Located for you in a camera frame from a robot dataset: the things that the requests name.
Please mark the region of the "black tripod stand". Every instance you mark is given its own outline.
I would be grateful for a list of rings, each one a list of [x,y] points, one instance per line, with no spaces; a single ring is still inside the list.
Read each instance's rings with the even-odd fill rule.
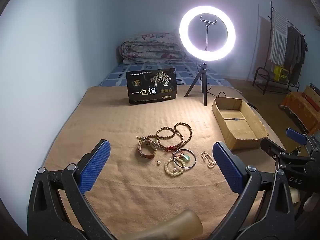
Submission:
[[[195,79],[193,80],[184,97],[187,98],[189,96],[191,90],[199,80],[201,83],[201,93],[203,94],[203,104],[204,106],[207,106],[207,64],[205,62],[203,62],[199,66],[198,74],[196,75]]]

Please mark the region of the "orange cloth covered box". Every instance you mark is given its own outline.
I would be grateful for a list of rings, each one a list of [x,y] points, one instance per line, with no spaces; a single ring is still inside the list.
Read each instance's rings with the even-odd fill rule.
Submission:
[[[310,84],[304,92],[289,92],[279,107],[295,116],[307,134],[319,131],[319,89]]]

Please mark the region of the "brown cardboard box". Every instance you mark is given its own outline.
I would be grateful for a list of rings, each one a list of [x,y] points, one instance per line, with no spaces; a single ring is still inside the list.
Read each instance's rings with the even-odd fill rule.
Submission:
[[[259,148],[268,138],[267,129],[244,100],[216,97],[212,111],[230,150]]]

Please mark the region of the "black clothes rack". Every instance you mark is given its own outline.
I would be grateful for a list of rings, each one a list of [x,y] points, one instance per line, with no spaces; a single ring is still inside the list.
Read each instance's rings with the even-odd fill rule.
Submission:
[[[252,85],[262,94],[299,90],[299,77],[308,52],[305,35],[274,6],[271,13],[266,59],[255,71]]]

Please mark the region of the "yellow box on rack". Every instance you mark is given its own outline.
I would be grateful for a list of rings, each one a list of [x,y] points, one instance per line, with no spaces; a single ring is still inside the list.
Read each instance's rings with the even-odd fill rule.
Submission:
[[[273,69],[274,80],[277,82],[285,83],[289,77],[289,71],[285,68],[276,65]]]

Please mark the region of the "dark hanging clothes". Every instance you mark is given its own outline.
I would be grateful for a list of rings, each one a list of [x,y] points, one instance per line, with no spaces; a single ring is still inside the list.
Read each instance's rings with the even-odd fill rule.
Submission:
[[[308,44],[305,37],[295,27],[287,29],[287,47],[284,61],[284,68],[288,70],[289,80],[296,84],[305,61],[305,53],[308,51]]]

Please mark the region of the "black low metal rack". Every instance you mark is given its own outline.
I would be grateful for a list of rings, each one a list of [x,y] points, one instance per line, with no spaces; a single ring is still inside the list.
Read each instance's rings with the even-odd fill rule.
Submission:
[[[266,93],[287,94],[292,91],[299,91],[300,84],[293,84],[291,81],[280,82],[273,78],[273,74],[263,67],[258,67],[255,71],[252,82],[253,87],[257,87],[263,95]]]

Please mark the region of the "black gold snack bag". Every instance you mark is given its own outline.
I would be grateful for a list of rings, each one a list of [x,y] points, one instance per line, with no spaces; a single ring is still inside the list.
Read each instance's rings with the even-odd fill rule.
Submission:
[[[127,93],[132,105],[176,99],[175,68],[127,72]]]

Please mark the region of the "striped hanging towel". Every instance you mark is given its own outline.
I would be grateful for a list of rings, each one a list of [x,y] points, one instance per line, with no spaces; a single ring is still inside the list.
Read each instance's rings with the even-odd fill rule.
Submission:
[[[288,21],[276,9],[272,9],[272,35],[269,60],[275,65],[282,66],[285,61],[287,47]]]

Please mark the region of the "red strap wristwatch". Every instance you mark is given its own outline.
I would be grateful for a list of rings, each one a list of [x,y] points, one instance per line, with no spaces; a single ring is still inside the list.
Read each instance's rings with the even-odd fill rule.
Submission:
[[[138,144],[137,153],[145,159],[153,159],[157,152],[157,145],[152,140],[142,141]]]

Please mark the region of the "folded floral quilt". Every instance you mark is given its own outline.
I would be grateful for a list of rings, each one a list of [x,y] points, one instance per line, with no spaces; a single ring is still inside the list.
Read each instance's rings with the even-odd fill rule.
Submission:
[[[124,64],[166,63],[186,57],[180,38],[173,33],[147,33],[135,35],[119,46]]]

